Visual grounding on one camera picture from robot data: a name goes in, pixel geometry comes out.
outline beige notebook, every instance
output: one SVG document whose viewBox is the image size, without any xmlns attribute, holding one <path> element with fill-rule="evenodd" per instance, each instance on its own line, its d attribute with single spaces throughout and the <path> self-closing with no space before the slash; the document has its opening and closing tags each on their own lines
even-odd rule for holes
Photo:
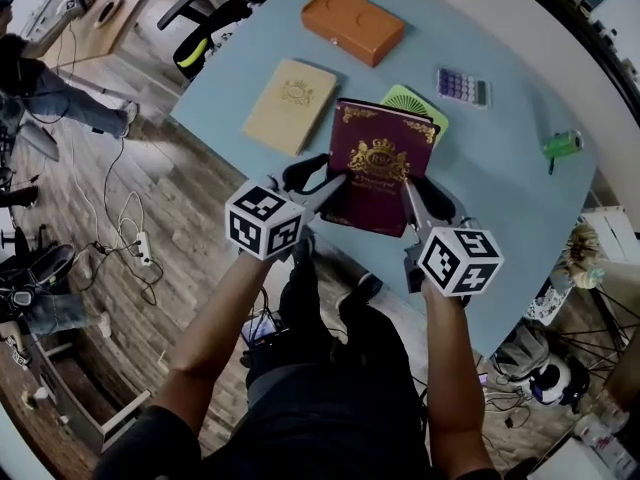
<svg viewBox="0 0 640 480">
<path fill-rule="evenodd" d="M 242 131 L 288 155 L 297 155 L 336 85 L 336 76 L 283 60 L 258 98 Z"/>
</svg>

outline calculator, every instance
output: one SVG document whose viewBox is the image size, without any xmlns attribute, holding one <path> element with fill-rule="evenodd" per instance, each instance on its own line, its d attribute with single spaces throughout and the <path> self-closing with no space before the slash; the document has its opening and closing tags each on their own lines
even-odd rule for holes
<svg viewBox="0 0 640 480">
<path fill-rule="evenodd" d="M 438 95 L 486 108 L 489 105 L 489 82 L 441 68 L 438 70 Z"/>
</svg>

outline green object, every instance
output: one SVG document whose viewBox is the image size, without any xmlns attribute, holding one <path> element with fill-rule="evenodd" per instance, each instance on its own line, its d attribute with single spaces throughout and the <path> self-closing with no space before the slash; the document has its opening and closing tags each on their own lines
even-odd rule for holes
<svg viewBox="0 0 640 480">
<path fill-rule="evenodd" d="M 189 66 L 191 66 L 191 64 L 193 64 L 200 58 L 200 56 L 206 50 L 208 43 L 209 40 L 205 37 L 202 41 L 200 41 L 200 43 L 198 43 L 198 46 L 196 46 L 195 51 L 191 55 L 189 55 L 186 59 L 181 60 L 180 62 L 176 62 L 176 64 L 181 68 L 188 68 Z"/>
<path fill-rule="evenodd" d="M 548 159 L 560 158 L 572 155 L 582 149 L 582 137 L 580 132 L 569 130 L 565 133 L 554 135 L 544 145 L 543 153 Z"/>
<path fill-rule="evenodd" d="M 403 85 L 394 85 L 380 103 L 433 119 L 433 124 L 440 127 L 434 147 L 438 145 L 444 132 L 449 128 L 449 120 L 442 112 Z"/>
</svg>

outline passport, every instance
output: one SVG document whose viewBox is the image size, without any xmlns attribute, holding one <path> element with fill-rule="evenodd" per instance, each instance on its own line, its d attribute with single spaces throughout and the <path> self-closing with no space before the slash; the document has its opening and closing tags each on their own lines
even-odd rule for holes
<svg viewBox="0 0 640 480">
<path fill-rule="evenodd" d="M 340 98 L 335 107 L 327 176 L 347 174 L 322 218 L 400 237 L 407 226 L 402 187 L 422 177 L 440 127 L 429 117 Z"/>
<path fill-rule="evenodd" d="M 299 154 L 336 82 L 333 73 L 303 62 L 282 60 L 242 131 L 287 155 Z"/>
</svg>

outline green fan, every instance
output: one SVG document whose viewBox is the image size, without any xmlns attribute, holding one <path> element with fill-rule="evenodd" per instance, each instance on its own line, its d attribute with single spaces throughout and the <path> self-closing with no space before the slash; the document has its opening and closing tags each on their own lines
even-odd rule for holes
<svg viewBox="0 0 640 480">
<path fill-rule="evenodd" d="M 436 137 L 436 146 L 449 128 L 449 120 L 442 112 L 402 85 L 394 85 L 381 104 L 433 119 L 433 124 L 440 127 L 440 133 Z"/>
</svg>

